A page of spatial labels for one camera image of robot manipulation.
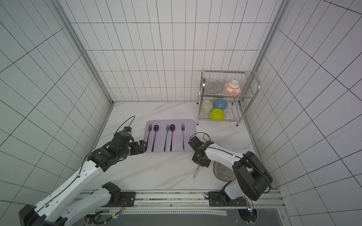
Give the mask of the pink handled silver spoon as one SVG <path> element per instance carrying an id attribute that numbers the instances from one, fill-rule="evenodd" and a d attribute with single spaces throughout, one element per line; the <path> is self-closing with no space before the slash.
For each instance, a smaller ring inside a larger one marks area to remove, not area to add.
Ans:
<path id="1" fill-rule="evenodd" d="M 199 172 L 199 169 L 200 169 L 200 165 L 198 165 L 197 168 L 196 168 L 195 171 L 194 171 L 194 174 L 193 174 L 193 178 L 194 178 L 194 179 L 196 178 L 197 173 Z"/>

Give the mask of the dark purple metal spoon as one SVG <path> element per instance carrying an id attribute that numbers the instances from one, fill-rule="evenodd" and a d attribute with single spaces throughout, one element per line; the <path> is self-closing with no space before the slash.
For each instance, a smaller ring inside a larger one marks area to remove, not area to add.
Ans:
<path id="1" fill-rule="evenodd" d="M 153 139 L 153 144 L 152 144 L 152 149 L 151 149 L 152 152 L 154 152 L 156 133 L 159 131 L 159 126 L 157 124 L 153 127 L 153 131 L 154 131 L 154 139 Z"/>

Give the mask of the magenta metal spoon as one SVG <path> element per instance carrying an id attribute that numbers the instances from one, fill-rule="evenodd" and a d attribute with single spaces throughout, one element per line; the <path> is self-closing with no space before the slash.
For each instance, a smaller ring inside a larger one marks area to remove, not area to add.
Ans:
<path id="1" fill-rule="evenodd" d="M 170 144 L 170 152 L 171 152 L 173 150 L 173 132 L 175 131 L 175 125 L 174 124 L 171 124 L 170 131 L 172 132 L 171 144 Z"/>

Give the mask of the blue metal fork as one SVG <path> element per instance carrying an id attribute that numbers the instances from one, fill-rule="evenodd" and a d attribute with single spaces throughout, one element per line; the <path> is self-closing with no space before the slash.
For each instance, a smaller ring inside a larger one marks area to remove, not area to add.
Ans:
<path id="1" fill-rule="evenodd" d="M 167 136 L 168 136 L 168 133 L 170 131 L 170 124 L 167 124 L 166 126 L 166 137 L 165 137 L 165 144 L 164 144 L 164 149 L 163 151 L 165 152 L 166 151 L 166 145 L 167 145 Z"/>

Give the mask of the purple metal fork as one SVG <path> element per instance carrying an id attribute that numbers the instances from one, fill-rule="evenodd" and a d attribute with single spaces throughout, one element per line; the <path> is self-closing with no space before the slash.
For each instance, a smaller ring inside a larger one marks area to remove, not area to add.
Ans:
<path id="1" fill-rule="evenodd" d="M 147 144 L 149 143 L 149 137 L 150 137 L 151 131 L 152 131 L 152 124 L 150 123 L 150 124 L 149 124 L 149 127 L 148 127 Z"/>

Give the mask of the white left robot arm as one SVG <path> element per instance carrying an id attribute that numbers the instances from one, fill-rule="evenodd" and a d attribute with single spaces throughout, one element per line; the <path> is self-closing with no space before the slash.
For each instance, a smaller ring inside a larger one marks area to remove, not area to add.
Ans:
<path id="1" fill-rule="evenodd" d="M 111 166 L 131 155 L 145 153 L 147 142 L 135 141 L 131 127 L 116 130 L 113 139 L 86 155 L 80 169 L 49 196 L 36 205 L 19 211 L 22 226 L 70 226 L 99 207 L 125 207 L 128 203 L 121 189 L 112 182 L 104 184 L 92 195 L 74 204 L 71 202 Z"/>

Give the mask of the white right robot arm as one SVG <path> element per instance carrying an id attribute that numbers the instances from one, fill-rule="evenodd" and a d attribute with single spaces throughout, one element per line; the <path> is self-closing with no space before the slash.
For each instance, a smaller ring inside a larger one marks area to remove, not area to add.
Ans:
<path id="1" fill-rule="evenodd" d="M 202 142 L 196 136 L 189 139 L 189 145 L 195 151 L 192 160 L 194 163 L 209 167 L 212 161 L 218 162 L 233 170 L 236 181 L 230 182 L 222 193 L 230 200 L 243 196 L 253 201 L 271 186 L 272 176 L 253 152 L 246 152 L 241 157 L 236 152 L 224 150 L 213 141 Z"/>

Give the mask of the grey oval plate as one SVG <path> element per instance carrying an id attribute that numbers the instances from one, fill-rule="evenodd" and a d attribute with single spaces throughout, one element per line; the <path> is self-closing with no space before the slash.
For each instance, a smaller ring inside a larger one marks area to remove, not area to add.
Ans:
<path id="1" fill-rule="evenodd" d="M 214 161 L 213 172 L 214 175 L 221 181 L 230 182 L 236 180 L 234 171 L 219 162 Z"/>

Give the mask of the lavender plastic tray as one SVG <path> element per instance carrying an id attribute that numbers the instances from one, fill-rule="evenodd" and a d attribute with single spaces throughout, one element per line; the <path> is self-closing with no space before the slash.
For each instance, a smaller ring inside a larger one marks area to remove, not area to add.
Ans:
<path id="1" fill-rule="evenodd" d="M 174 124 L 175 131 L 173 132 L 173 150 L 172 152 L 183 152 L 183 135 L 181 125 L 184 123 L 185 125 L 185 132 L 184 132 L 184 143 L 185 143 L 185 151 L 192 152 L 193 149 L 188 144 L 189 139 L 192 135 L 196 133 L 196 122 L 193 119 L 174 119 L 174 120 L 150 120 L 146 123 L 146 130 L 144 141 L 147 142 L 148 136 L 148 127 L 149 124 L 152 124 L 152 131 L 149 137 L 149 143 L 147 144 L 147 152 L 152 152 L 152 144 L 154 139 L 154 131 L 153 127 L 157 124 L 159 126 L 159 131 L 156 133 L 156 141 L 154 146 L 154 152 L 163 153 L 164 144 L 165 144 L 165 137 L 166 137 L 166 126 L 167 124 Z M 167 145 L 166 151 L 170 152 L 170 144 L 171 144 L 171 136 L 172 132 L 169 131 L 167 136 Z"/>

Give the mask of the lime green bowl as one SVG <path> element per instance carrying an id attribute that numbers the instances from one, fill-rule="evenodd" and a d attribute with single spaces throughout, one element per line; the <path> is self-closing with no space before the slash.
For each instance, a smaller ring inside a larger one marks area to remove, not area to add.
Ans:
<path id="1" fill-rule="evenodd" d="M 214 108 L 210 112 L 210 119 L 211 120 L 223 121 L 225 119 L 225 113 L 224 113 L 224 111 L 222 109 Z"/>

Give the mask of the pale green cup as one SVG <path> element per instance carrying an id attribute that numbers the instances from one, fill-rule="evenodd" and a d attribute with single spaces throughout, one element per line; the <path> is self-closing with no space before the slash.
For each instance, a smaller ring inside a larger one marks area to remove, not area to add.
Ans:
<path id="1" fill-rule="evenodd" d="M 214 109 L 213 102 L 207 99 L 203 100 L 201 105 L 201 112 L 209 115 L 213 109 Z"/>

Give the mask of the blue bowl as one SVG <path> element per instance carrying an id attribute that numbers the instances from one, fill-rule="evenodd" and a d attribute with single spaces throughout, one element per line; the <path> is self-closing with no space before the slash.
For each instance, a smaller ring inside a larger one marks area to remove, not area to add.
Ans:
<path id="1" fill-rule="evenodd" d="M 216 100 L 214 100 L 213 106 L 214 106 L 214 108 L 225 110 L 228 107 L 228 103 L 223 98 L 217 98 Z"/>

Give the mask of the steel dish rack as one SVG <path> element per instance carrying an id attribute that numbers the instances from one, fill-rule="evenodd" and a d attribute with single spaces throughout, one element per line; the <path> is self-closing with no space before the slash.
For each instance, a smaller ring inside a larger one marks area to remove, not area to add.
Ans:
<path id="1" fill-rule="evenodd" d="M 205 93 L 206 80 L 219 80 L 223 83 L 223 91 L 216 95 Z M 232 80 L 237 80 L 241 85 L 241 93 L 239 95 L 230 95 L 225 92 L 224 86 Z M 227 101 L 228 107 L 223 110 L 225 113 L 224 122 L 235 122 L 237 126 L 240 125 L 251 105 L 255 101 L 261 89 L 261 81 L 256 72 L 244 71 L 212 71 L 203 70 L 200 78 L 200 88 L 198 94 L 197 104 L 199 104 L 199 111 L 197 116 L 197 125 L 200 121 L 218 121 L 211 120 L 210 114 L 201 112 L 201 105 L 203 100 L 210 100 L 214 102 L 217 98 L 223 98 Z"/>

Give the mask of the grey round plate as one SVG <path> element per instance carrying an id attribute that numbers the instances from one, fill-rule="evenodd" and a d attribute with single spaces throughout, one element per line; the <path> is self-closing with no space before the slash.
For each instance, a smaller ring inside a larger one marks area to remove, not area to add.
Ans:
<path id="1" fill-rule="evenodd" d="M 223 91 L 223 83 L 219 80 L 206 80 L 205 93 L 216 95 Z"/>

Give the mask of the orange white bowl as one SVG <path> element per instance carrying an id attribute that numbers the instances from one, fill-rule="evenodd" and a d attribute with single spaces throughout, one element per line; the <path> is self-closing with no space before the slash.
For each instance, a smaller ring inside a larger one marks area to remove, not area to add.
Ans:
<path id="1" fill-rule="evenodd" d="M 237 80 L 232 80 L 225 84 L 224 90 L 230 95 L 239 95 L 241 93 L 241 85 Z"/>

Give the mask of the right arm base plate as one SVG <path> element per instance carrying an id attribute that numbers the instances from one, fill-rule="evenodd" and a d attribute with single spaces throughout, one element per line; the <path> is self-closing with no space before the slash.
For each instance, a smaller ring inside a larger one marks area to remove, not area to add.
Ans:
<path id="1" fill-rule="evenodd" d="M 246 207 L 245 198 L 230 199 L 225 192 L 208 192 L 204 196 L 209 201 L 210 207 Z"/>

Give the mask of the aluminium mounting rail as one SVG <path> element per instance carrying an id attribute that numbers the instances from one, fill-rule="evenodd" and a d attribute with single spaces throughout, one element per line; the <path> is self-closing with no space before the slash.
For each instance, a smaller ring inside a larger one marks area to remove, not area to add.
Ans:
<path id="1" fill-rule="evenodd" d="M 278 190 L 271 190 L 257 201 L 252 201 L 246 196 L 241 197 L 247 200 L 246 207 L 210 207 L 209 201 L 204 196 L 208 192 L 217 192 L 216 190 L 144 190 L 135 192 L 136 197 L 133 207 L 110 205 L 99 207 L 84 216 L 86 223 L 91 222 L 92 217 L 95 220 L 100 220 L 102 215 L 107 215 L 110 219 L 115 219 L 121 214 L 211 214 L 225 216 L 227 209 L 236 209 L 248 225 L 254 225 L 257 215 L 262 209 L 275 209 L 279 214 L 282 225 L 290 225 L 285 204 Z M 93 193 L 83 192 L 81 194 L 82 199 L 89 197 Z"/>

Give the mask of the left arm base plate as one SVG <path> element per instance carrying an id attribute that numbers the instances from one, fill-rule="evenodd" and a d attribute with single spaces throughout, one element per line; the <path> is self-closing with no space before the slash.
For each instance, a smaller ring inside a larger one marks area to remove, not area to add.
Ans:
<path id="1" fill-rule="evenodd" d="M 119 192 L 116 193 L 114 205 L 115 207 L 133 207 L 136 192 Z"/>

